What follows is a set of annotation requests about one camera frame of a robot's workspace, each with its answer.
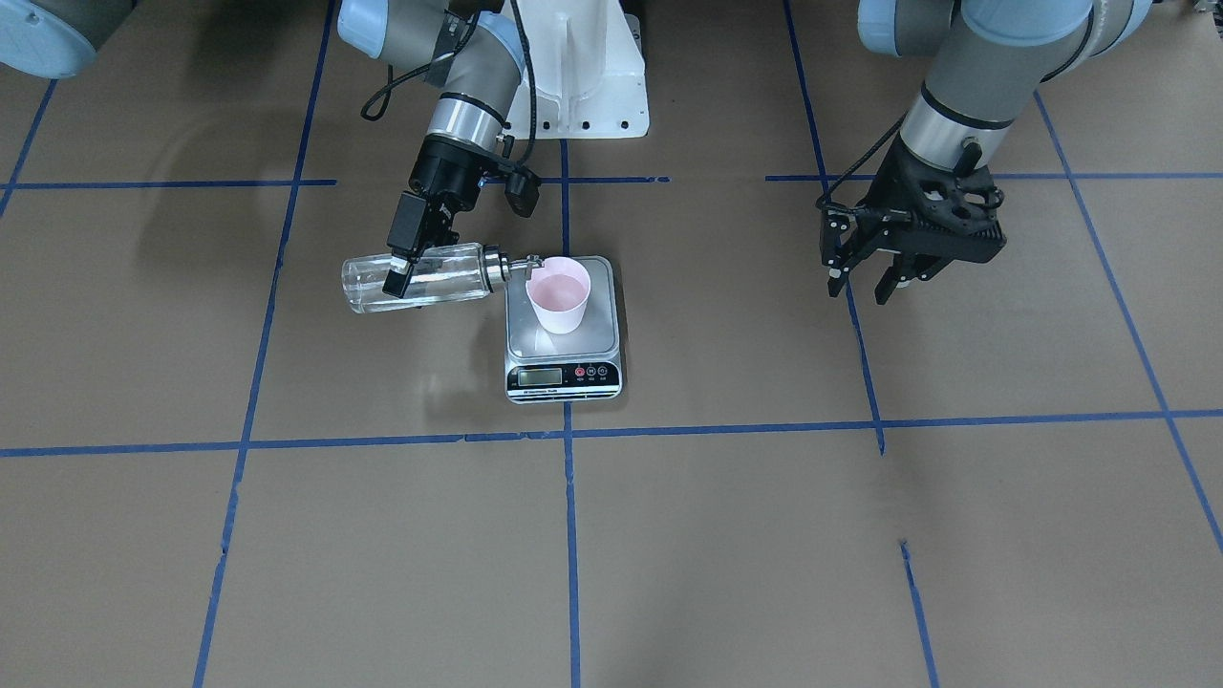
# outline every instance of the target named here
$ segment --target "pink liquid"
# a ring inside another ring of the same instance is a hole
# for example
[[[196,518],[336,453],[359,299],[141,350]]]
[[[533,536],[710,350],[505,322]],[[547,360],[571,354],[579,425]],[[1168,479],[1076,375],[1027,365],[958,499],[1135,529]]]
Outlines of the pink liquid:
[[[567,274],[553,274],[532,280],[531,296],[542,308],[561,312],[577,307],[586,297],[586,288]]]

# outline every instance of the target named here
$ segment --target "scale display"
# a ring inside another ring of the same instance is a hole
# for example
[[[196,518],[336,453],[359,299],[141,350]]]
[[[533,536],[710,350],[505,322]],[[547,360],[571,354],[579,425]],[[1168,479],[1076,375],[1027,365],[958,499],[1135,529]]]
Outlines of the scale display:
[[[519,387],[541,387],[544,385],[560,385],[564,376],[560,369],[519,369]]]

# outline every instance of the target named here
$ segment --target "black cable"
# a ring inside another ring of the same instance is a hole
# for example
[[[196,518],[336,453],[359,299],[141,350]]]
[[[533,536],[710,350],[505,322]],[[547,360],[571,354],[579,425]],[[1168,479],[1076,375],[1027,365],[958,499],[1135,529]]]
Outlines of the black cable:
[[[471,16],[471,20],[467,21],[467,31],[464,32],[462,37],[459,38],[459,43],[455,43],[455,49],[446,55],[438,56],[438,59],[433,60],[432,62],[421,65],[400,77],[395,77],[395,67],[386,65],[386,84],[375,90],[374,94],[371,95],[368,100],[366,100],[366,104],[361,108],[361,119],[372,122],[380,120],[383,115],[386,114],[386,108],[390,105],[391,90],[429,71],[429,67],[432,67],[434,64],[440,62],[442,60],[448,60],[448,59],[453,60],[457,57],[459,53],[461,53],[462,49],[467,46],[467,42],[471,40],[472,34],[476,33],[476,22],[478,21],[479,21],[479,11],[476,11],[476,13]],[[382,106],[378,108],[377,112],[369,114],[369,109],[373,108],[374,104],[378,103],[378,100],[382,100]]]
[[[824,191],[824,194],[816,200],[816,207],[819,208],[821,210],[832,209],[841,214],[852,215],[856,208],[848,208],[840,203],[834,202],[833,193],[837,191],[837,187],[841,185],[841,182],[844,182],[846,178],[850,177],[850,175],[856,172],[859,167],[866,164],[867,160],[873,158],[874,154],[879,152],[879,148],[883,148],[883,144],[890,141],[892,137],[898,131],[900,131],[900,125],[903,125],[904,121],[905,121],[904,116],[896,120],[896,123],[892,125],[892,127],[888,128],[888,131],[882,137],[879,137],[878,141],[874,142],[874,145],[871,145],[870,150],[867,150],[861,158],[857,159],[856,163],[854,163],[852,165],[849,166],[848,170],[845,170],[845,174],[838,176],[835,181],[828,185],[828,191]]]
[[[534,86],[534,65],[531,64],[531,42],[527,40],[527,31],[522,26],[522,12],[519,10],[519,0],[510,0],[510,7],[514,9],[514,18],[519,24],[519,42],[522,43],[522,59],[527,64],[527,87],[531,90],[531,134],[527,137],[527,148],[519,158],[519,164],[525,165],[528,159],[531,159],[531,153],[534,150],[536,141],[536,120],[537,120],[537,104],[536,104],[536,86]]]

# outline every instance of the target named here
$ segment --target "grid line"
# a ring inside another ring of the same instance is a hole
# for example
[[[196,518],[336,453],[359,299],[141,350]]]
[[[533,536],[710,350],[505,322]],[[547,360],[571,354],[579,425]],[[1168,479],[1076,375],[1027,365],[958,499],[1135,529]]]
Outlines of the grid line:
[[[0,218],[4,216],[4,211],[9,207],[9,200],[12,198],[12,192],[17,188],[21,170],[26,166],[26,158],[29,156],[29,149],[34,145],[34,137],[38,136],[38,127],[43,125],[43,116],[46,115],[46,105],[50,104],[51,95],[55,94],[55,84],[57,83],[59,81],[53,78],[46,84],[46,90],[43,92],[43,100],[38,104],[38,111],[34,112],[34,120],[29,123],[26,141],[21,144],[21,153],[17,155],[17,163],[12,166],[12,175],[9,176],[9,183],[4,187],[4,196],[0,196]]]
[[[569,257],[569,139],[560,139],[560,244]],[[569,567],[569,684],[582,688],[581,598],[577,574],[577,488],[574,472],[574,403],[564,403],[565,550]]]
[[[208,671],[208,655],[212,650],[213,631],[216,623],[216,610],[220,605],[221,588],[225,583],[225,566],[229,562],[229,549],[234,536],[234,527],[237,521],[238,486],[246,472],[246,459],[249,453],[251,433],[254,428],[254,413],[259,403],[259,385],[263,381],[263,368],[268,359],[268,341],[272,336],[272,323],[276,312],[276,288],[280,284],[280,270],[285,264],[285,247],[289,244],[289,236],[292,231],[294,215],[297,209],[297,196],[301,189],[302,170],[306,166],[306,152],[309,148],[311,130],[314,125],[314,108],[318,103],[318,92],[323,81],[323,66],[327,62],[327,48],[331,35],[331,20],[335,16],[335,2],[330,0],[327,6],[327,17],[323,23],[323,37],[319,42],[318,60],[314,65],[314,79],[311,84],[309,100],[306,106],[306,120],[302,122],[301,141],[297,145],[297,163],[294,167],[294,185],[289,192],[289,204],[285,209],[285,222],[280,230],[280,244],[276,248],[276,263],[272,271],[272,285],[268,288],[268,306],[263,317],[263,332],[259,339],[259,352],[254,362],[254,373],[251,376],[251,395],[246,409],[246,420],[242,426],[241,445],[237,451],[237,459],[234,462],[234,481],[230,486],[229,506],[225,511],[225,525],[221,530],[220,556],[216,568],[213,572],[213,585],[208,599],[208,611],[204,615],[204,629],[199,639],[199,656],[196,660],[196,675],[192,682],[193,688],[202,688],[204,675]]]
[[[799,75],[799,90],[802,93],[802,105],[807,110],[807,128],[811,131],[811,147],[816,154],[816,167],[819,170],[819,183],[824,192],[828,192],[828,169],[824,166],[824,152],[819,144],[819,130],[816,126],[816,111],[811,104],[811,93],[807,90],[807,72],[802,66],[802,54],[799,49],[799,34],[794,27],[794,11],[790,0],[781,0],[781,9],[785,11],[785,24],[790,32],[790,50],[794,53],[794,66]],[[866,354],[866,339],[862,336],[862,323],[857,317],[857,303],[854,298],[854,285],[845,285],[845,302],[849,307],[849,319],[854,325],[854,335],[857,337],[857,353],[862,365],[862,385],[866,387],[866,401],[871,407],[871,419],[874,422],[874,437],[879,444],[879,456],[888,451],[887,439],[883,434],[883,423],[879,417],[879,401],[874,393],[874,381],[871,378],[871,360]]]
[[[1082,219],[1087,224],[1087,232],[1091,235],[1091,242],[1096,247],[1096,254],[1099,257],[1099,263],[1104,268],[1104,275],[1108,277],[1108,285],[1113,290],[1113,296],[1117,298],[1117,306],[1121,310],[1121,317],[1125,319],[1125,326],[1130,331],[1130,337],[1134,340],[1134,347],[1137,349],[1147,380],[1151,382],[1151,390],[1155,392],[1156,401],[1159,403],[1159,411],[1163,414],[1164,423],[1168,425],[1168,433],[1172,434],[1172,440],[1177,446],[1177,452],[1180,455],[1180,462],[1185,468],[1185,473],[1189,475],[1189,481],[1194,488],[1194,492],[1197,495],[1197,501],[1201,503],[1206,523],[1210,525],[1211,533],[1214,535],[1214,545],[1218,547],[1219,554],[1223,554],[1223,533],[1219,532],[1218,519],[1214,518],[1214,510],[1211,508],[1210,499],[1206,496],[1205,488],[1202,488],[1202,481],[1197,475],[1197,469],[1194,467],[1194,461],[1189,456],[1185,441],[1180,436],[1180,429],[1177,428],[1177,420],[1172,414],[1172,409],[1168,407],[1168,400],[1164,397],[1163,387],[1159,385],[1159,379],[1155,374],[1155,367],[1151,364],[1151,358],[1147,356],[1146,347],[1142,343],[1142,336],[1139,334],[1137,324],[1134,320],[1134,315],[1130,313],[1130,307],[1125,302],[1125,296],[1121,295],[1121,286],[1117,281],[1115,273],[1113,273],[1113,265],[1108,260],[1108,253],[1104,251],[1104,244],[1099,238],[1099,232],[1096,230],[1096,222],[1092,220],[1091,211],[1087,209],[1087,202],[1084,199],[1082,191],[1079,188],[1079,181],[1071,171],[1070,160],[1066,158],[1065,149],[1062,147],[1062,139],[1058,136],[1057,128],[1053,126],[1053,119],[1049,116],[1049,110],[1044,106],[1044,99],[1041,98],[1041,93],[1037,92],[1035,95],[1036,105],[1041,110],[1041,117],[1044,119],[1044,126],[1048,128],[1049,137],[1053,139],[1053,148],[1058,152],[1058,158],[1062,160],[1062,167],[1065,170],[1066,181],[1070,182],[1070,188],[1074,191],[1075,200],[1079,203],[1079,210],[1082,213]]]
[[[560,147],[564,149],[569,148],[569,139],[560,138]],[[569,153],[563,152],[561,159],[567,159]],[[542,176],[539,182],[545,186],[567,186],[571,183],[670,183],[671,177],[662,176],[569,176],[561,170],[561,176]],[[500,178],[486,178],[484,183],[487,186],[494,186],[498,183],[505,183]]]
[[[1180,409],[1167,414],[1156,412],[1107,412],[1097,414],[1047,414],[1047,415],[1010,415],[1010,417],[955,417],[926,419],[883,419],[881,424],[893,429],[928,428],[991,428],[1002,425],[1081,425],[1088,423],[1132,423],[1145,420],[1163,420],[1167,415],[1174,419],[1223,419],[1223,409]],[[675,437],[702,435],[785,435],[802,433],[835,433],[846,430],[873,430],[874,422],[816,422],[785,424],[741,424],[741,425],[689,425],[689,426],[642,426],[574,430],[575,440],[593,440],[609,437]],[[61,447],[10,447],[0,448],[0,459],[21,459],[39,457],[89,457],[108,455],[175,455],[198,452],[269,450],[325,450],[338,447],[401,447],[410,445],[456,445],[531,442],[541,440],[561,440],[564,430],[538,430],[525,433],[489,434],[451,434],[451,435],[383,435],[364,437],[313,437],[291,440],[251,440],[248,442],[168,442],[142,445],[79,445]]]
[[[917,634],[921,635],[921,651],[926,657],[926,676],[929,678],[929,688],[938,687],[938,667],[934,666],[934,649],[929,643],[929,628],[926,626],[926,609],[921,604],[921,590],[917,589],[917,578],[914,577],[912,555],[909,552],[909,541],[900,541],[900,557],[905,562],[905,578],[909,579],[909,599],[914,604],[914,618],[917,621]]]
[[[1152,178],[1223,178],[1223,172],[1155,172],[1155,171],[1137,171],[1137,172],[994,172],[994,178],[1139,178],[1139,180],[1152,180]],[[833,182],[840,178],[840,175],[821,172],[821,174],[767,174],[764,175],[764,181],[821,181],[824,183]],[[873,181],[873,174],[851,174],[845,177],[846,181]]]
[[[335,178],[207,178],[182,181],[37,181],[16,183],[21,191],[60,191],[89,188],[238,188],[251,186],[335,186]]]

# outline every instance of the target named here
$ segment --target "paper cup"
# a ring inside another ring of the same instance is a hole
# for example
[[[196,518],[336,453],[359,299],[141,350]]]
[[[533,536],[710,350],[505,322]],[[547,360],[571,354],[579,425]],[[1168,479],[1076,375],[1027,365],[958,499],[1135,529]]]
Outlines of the paper cup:
[[[548,258],[531,270],[527,298],[539,324],[553,334],[569,334],[582,324],[591,296],[591,273],[572,258]]]

